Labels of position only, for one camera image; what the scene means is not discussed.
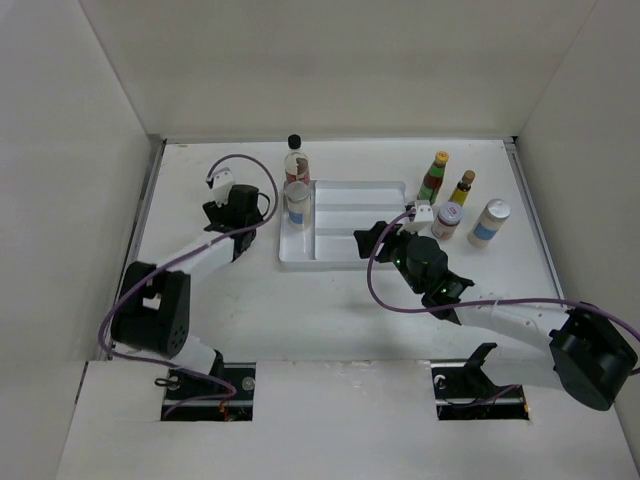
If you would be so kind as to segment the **white peppercorn jar silver lid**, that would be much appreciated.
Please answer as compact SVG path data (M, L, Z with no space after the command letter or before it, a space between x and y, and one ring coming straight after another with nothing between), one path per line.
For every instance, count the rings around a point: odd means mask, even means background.
M302 182L289 183L284 189L284 197L289 223L304 231L311 225L311 189Z

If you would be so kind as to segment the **dark soy sauce bottle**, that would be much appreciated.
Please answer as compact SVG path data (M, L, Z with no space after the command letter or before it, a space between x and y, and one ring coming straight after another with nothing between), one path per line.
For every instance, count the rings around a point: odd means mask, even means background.
M297 134L291 134L287 138L289 153L284 159L285 184L302 182L309 185L310 167L309 158L301 150L302 139Z

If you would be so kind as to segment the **brown sauce jar white lid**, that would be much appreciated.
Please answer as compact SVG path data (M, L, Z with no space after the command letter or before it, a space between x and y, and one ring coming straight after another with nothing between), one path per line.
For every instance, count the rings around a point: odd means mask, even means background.
M438 210L431 226L431 233L437 239L448 240L454 234L462 218L463 207L455 202L446 202Z

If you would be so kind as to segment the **red chili sauce bottle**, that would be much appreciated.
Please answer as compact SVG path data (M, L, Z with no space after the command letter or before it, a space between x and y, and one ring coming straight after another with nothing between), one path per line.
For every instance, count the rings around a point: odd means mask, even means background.
M440 192L446 166L449 160L449 154L446 151L438 151L434 160L423 177L421 187L418 192L417 199L427 201L430 205L436 203L436 199Z

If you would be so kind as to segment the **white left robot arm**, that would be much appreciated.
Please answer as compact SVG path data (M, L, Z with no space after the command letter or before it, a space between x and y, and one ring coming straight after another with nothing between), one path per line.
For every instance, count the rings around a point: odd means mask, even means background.
M222 202L203 205L209 225L192 243L168 260L137 260L126 268L115 312L101 328L104 339L135 351L120 358L190 373L190 386L202 398L221 393L221 355L190 333L192 288L248 250L255 227L268 218L259 209L265 196L254 186L232 186Z

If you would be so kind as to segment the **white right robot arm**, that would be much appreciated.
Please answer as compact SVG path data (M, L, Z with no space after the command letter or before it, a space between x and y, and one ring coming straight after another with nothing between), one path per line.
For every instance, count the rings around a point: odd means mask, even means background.
M596 411L611 408L639 357L620 334L623 324L585 302L508 299L485 292L450 270L438 242L379 221L354 233L360 258L390 263L419 296L418 312L462 328L478 328L524 344L518 350L483 342L456 367L433 376L443 399L463 408L489 403L524 385L561 390Z

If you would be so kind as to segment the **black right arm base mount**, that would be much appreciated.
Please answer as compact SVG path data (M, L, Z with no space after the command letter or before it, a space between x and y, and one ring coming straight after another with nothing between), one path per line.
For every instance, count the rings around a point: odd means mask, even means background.
M529 420L520 385L495 385L482 371L496 343L481 344L467 359L431 363L440 421Z

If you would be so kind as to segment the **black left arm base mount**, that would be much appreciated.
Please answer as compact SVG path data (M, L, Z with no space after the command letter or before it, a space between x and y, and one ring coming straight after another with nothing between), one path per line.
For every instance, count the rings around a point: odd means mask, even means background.
M154 385L164 391L160 420L164 422L248 422L253 419L257 365L226 362L216 353L210 375L215 383L170 369Z

